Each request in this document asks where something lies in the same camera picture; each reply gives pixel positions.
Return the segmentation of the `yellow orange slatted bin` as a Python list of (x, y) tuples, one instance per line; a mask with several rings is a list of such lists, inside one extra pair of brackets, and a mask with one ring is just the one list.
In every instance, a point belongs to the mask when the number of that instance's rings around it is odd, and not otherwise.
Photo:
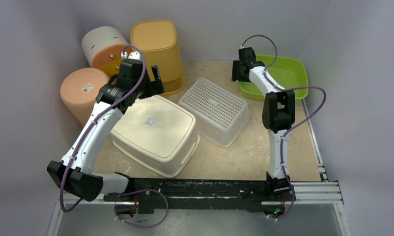
[(150, 20), (132, 26), (130, 42), (144, 54), (147, 68), (158, 66), (164, 96), (180, 93), (185, 86), (184, 69), (176, 28), (170, 20)]

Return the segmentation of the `green solid plastic tub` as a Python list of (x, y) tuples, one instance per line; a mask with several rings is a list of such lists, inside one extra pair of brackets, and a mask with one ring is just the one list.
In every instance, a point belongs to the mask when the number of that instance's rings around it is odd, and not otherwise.
[[(297, 59), (278, 57), (268, 69), (269, 74), (284, 88), (308, 86), (309, 80), (304, 65)], [(264, 97), (252, 83), (239, 82), (242, 95), (251, 100), (263, 101)]]

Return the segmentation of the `cream perforated laundry basket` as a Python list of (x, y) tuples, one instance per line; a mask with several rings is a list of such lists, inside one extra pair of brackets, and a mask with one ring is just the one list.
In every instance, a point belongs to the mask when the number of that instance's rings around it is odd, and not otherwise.
[(124, 154), (168, 178), (183, 170), (200, 142), (195, 116), (159, 95), (136, 100), (110, 137)]

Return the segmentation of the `green perforated plastic basket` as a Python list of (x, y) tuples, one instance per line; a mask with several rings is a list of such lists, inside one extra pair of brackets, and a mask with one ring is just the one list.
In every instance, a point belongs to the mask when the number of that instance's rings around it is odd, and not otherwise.
[(195, 116), (199, 134), (221, 148), (232, 145), (251, 117), (245, 100), (203, 77), (184, 93), (178, 105)]

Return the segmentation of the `peach plastic bucket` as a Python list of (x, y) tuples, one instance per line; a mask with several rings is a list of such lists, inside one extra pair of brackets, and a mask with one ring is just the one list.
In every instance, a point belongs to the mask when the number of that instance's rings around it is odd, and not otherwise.
[(60, 86), (60, 97), (82, 126), (91, 116), (96, 96), (109, 76), (96, 68), (82, 68), (69, 74)]

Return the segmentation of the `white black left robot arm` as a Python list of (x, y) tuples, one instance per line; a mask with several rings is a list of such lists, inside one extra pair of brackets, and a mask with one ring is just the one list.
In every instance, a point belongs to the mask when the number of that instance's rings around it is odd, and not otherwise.
[(151, 80), (141, 59), (124, 59), (119, 73), (109, 78), (96, 96), (92, 113), (82, 132), (60, 161), (51, 161), (47, 172), (62, 191), (91, 202), (99, 194), (116, 193), (123, 201), (135, 196), (135, 187), (122, 174), (112, 175), (116, 181), (106, 182), (102, 174), (94, 174), (98, 154), (113, 127), (137, 99), (165, 92), (157, 65), (151, 66)]

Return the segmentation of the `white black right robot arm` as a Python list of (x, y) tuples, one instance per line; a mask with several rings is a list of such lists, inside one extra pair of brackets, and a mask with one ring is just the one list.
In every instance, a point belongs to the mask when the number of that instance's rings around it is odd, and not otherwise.
[(251, 47), (238, 50), (239, 59), (233, 61), (232, 81), (250, 82), (264, 96), (262, 123), (270, 141), (270, 161), (264, 193), (276, 200), (290, 189), (287, 166), (287, 131), (295, 122), (295, 94), (285, 91), (268, 72), (265, 64), (258, 61)]

